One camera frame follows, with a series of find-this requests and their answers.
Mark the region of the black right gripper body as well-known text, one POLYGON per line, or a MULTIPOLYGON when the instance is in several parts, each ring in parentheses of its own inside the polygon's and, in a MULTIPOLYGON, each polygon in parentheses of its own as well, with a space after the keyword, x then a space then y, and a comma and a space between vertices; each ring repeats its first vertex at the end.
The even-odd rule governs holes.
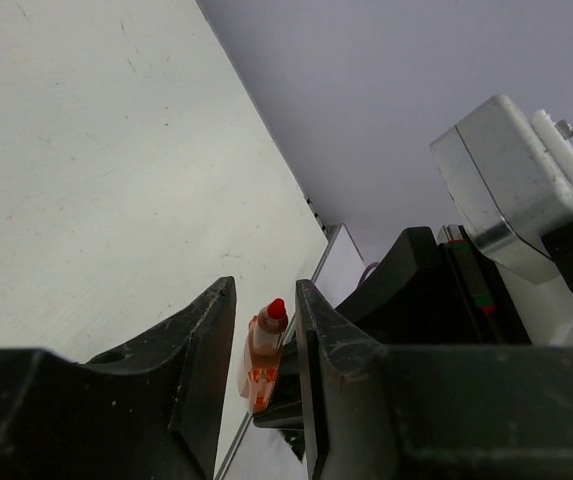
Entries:
POLYGON ((496 265, 460 225, 437 235, 484 343, 573 345, 573 293, 562 277, 535 285, 496 265))

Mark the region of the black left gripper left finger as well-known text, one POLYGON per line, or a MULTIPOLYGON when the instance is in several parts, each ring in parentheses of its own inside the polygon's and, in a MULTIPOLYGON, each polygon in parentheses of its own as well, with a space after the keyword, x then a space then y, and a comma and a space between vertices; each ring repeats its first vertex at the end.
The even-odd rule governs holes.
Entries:
POLYGON ((86 363, 76 479, 210 479, 235 324, 236 288, 216 280, 188 306, 86 363))

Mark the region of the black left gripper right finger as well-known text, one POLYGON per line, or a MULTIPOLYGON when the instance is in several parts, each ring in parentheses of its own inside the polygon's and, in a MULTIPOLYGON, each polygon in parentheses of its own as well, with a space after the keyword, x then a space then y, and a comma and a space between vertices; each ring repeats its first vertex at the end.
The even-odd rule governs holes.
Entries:
POLYGON ((309 280, 295 298, 309 478, 404 478, 391 393, 402 350, 363 332, 309 280))

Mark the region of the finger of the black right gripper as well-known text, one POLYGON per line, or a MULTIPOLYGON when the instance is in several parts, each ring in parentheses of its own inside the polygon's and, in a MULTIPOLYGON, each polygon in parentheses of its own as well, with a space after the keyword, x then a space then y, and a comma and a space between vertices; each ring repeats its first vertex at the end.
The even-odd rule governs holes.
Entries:
MULTIPOLYGON (((335 310, 382 344, 456 344, 466 341, 461 299, 444 252, 428 227, 402 231, 374 272, 335 310)), ((279 377, 261 429, 303 435, 296 337, 284 343, 279 377)))

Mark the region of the orange highlighter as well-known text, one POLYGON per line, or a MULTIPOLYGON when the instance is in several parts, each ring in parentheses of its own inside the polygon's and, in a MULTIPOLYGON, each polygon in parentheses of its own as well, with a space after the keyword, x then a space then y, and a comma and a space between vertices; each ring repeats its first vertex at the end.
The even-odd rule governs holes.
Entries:
POLYGON ((237 372, 237 388, 250 414, 268 407, 278 378, 282 338, 288 322, 282 298, 263 307, 249 322, 237 372))

